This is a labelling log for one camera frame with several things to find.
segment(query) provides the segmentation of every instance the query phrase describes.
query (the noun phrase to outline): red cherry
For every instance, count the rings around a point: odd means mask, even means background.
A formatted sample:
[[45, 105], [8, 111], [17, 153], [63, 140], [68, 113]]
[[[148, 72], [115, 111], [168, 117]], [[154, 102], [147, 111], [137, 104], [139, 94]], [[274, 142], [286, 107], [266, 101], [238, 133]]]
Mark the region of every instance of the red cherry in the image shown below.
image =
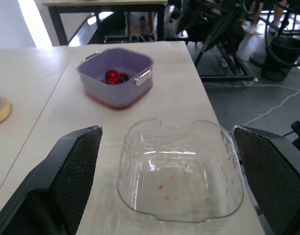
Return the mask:
[[119, 73], [117, 78], [118, 78], [120, 83], [124, 83], [124, 82], [127, 82], [129, 80], [127, 74], [125, 74], [123, 72]]
[[110, 78], [115, 78], [118, 76], [118, 72], [116, 70], [108, 70], [105, 73], [105, 77], [106, 79], [110, 79]]
[[109, 84], [109, 85], [115, 85], [115, 84], [118, 84], [119, 80], [117, 77], [112, 77], [112, 78], [109, 78], [107, 79], [106, 83]]

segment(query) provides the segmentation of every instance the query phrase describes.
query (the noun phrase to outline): person's leg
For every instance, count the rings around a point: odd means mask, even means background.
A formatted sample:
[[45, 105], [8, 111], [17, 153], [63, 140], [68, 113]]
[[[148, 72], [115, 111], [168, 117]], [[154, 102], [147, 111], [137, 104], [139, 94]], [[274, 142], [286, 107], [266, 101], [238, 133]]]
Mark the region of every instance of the person's leg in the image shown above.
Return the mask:
[[253, 18], [253, 21], [251, 23], [252, 25], [257, 25], [258, 24], [258, 22], [259, 22], [259, 16], [261, 14], [262, 9], [263, 9], [263, 1], [260, 1], [259, 10], [258, 10], [257, 14]]
[[[281, 6], [286, 6], [286, 4], [287, 4], [287, 0], [278, 0], [278, 2], [280, 3]], [[283, 12], [284, 12], [284, 8], [282, 8], [280, 6], [275, 6], [273, 24], [277, 27], [279, 24], [279, 20], [281, 19], [282, 15], [283, 15]], [[272, 33], [277, 33], [277, 31], [272, 27], [270, 27], [270, 31]]]
[[[256, 8], [257, 8], [257, 3], [254, 1], [250, 10], [254, 11]], [[259, 22], [259, 16], [261, 14], [262, 8], [263, 8], [263, 0], [260, 0], [259, 10], [258, 10], [257, 14], [254, 16], [251, 24], [247, 27], [243, 27], [244, 31], [247, 34], [254, 35], [254, 32], [256, 30], [256, 25]]]
[[[283, 0], [280, 2], [280, 5], [281, 6], [286, 6], [287, 4], [287, 0]], [[284, 12], [284, 8], [282, 7], [279, 7], [279, 6], [276, 6], [275, 9], [274, 9], [274, 24], [278, 25], [279, 23], [279, 20], [281, 19], [282, 15], [283, 15], [283, 12]]]

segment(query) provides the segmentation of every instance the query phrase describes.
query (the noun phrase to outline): black bucket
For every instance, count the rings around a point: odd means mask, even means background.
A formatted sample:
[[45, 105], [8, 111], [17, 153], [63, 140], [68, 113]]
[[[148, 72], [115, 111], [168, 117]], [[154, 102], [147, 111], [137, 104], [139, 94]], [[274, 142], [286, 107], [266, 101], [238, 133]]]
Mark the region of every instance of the black bucket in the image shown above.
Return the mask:
[[[271, 42], [272, 52], [282, 61], [294, 63], [300, 57], [300, 40], [291, 37], [275, 37]], [[274, 81], [285, 79], [291, 67], [277, 62], [268, 52], [261, 75]]]

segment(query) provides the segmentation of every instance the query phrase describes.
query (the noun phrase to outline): shoe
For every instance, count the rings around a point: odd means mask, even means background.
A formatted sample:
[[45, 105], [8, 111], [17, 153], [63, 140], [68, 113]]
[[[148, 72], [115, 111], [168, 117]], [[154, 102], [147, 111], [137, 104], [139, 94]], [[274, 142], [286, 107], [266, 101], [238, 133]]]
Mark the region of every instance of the shoe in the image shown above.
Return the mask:
[[249, 35], [254, 35], [256, 32], [256, 29], [257, 29], [256, 26], [253, 24], [251, 24], [249, 26], [242, 26], [242, 27], [243, 27], [244, 31]]

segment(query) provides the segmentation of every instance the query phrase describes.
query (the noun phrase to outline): donut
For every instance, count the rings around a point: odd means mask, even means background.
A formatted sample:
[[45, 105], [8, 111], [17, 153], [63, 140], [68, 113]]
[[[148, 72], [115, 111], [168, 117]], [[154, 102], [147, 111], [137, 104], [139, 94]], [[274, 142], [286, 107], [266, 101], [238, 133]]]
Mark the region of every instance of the donut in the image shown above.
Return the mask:
[[0, 123], [3, 122], [11, 111], [11, 103], [8, 99], [0, 96]]

